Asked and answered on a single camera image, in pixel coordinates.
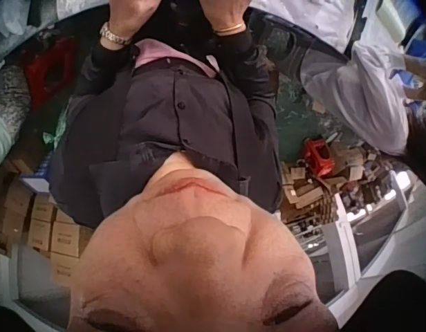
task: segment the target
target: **white shirt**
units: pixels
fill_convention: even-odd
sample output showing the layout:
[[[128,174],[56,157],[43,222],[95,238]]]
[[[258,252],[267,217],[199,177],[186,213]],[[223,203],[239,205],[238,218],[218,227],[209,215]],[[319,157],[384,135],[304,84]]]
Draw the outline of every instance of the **white shirt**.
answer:
[[[354,25],[355,0],[252,0],[251,6],[313,33],[343,53]]]
[[[307,93],[370,145],[402,155],[408,138],[405,92],[393,69],[402,66],[387,48],[356,42],[352,60],[339,62],[309,50],[301,67]]]

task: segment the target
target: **mouth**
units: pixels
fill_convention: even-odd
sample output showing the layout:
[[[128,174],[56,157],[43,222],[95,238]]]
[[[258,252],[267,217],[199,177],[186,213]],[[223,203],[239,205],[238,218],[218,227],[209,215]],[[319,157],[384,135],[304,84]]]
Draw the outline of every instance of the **mouth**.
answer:
[[[182,178],[169,187],[159,191],[159,193],[157,193],[154,198],[182,192],[183,190],[191,187],[198,187],[204,189],[207,192],[228,197],[226,193],[222,192],[217,186],[207,180],[202,178]]]

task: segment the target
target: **nose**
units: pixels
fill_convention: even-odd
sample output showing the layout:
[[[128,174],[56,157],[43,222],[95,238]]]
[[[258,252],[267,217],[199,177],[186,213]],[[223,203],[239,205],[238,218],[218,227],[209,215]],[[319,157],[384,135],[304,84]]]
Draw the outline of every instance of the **nose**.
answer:
[[[246,234],[221,220],[200,216],[157,233],[153,254],[158,264],[179,261],[202,266],[242,261]]]

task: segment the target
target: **silver watch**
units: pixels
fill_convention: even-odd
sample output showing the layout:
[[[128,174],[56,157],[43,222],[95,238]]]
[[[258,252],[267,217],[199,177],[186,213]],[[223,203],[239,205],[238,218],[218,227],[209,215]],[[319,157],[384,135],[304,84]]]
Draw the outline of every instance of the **silver watch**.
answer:
[[[123,46],[130,45],[131,40],[132,40],[132,38],[128,38],[128,39],[122,38],[122,37],[119,37],[119,36],[115,35],[114,33],[112,33],[109,30],[109,23],[108,22],[104,23],[104,25],[102,26],[101,31],[100,31],[100,35],[102,37],[108,39],[110,42],[113,42],[113,43],[118,44],[118,45],[123,45]]]

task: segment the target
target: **blue object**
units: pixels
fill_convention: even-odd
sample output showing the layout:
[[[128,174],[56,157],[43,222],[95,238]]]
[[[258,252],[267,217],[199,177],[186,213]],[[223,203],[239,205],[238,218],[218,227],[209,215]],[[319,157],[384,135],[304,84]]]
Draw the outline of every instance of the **blue object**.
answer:
[[[425,59],[426,58],[426,41],[420,40],[420,39],[413,40],[407,49],[407,54],[413,57],[419,57],[421,59]],[[405,85],[413,87],[414,75],[412,73],[409,73],[407,71],[399,71],[398,74]]]
[[[50,171],[50,161],[52,158],[52,152],[49,153],[43,161],[39,169],[33,175],[23,175],[19,177],[19,180],[29,187],[36,194],[50,194],[48,173]]]

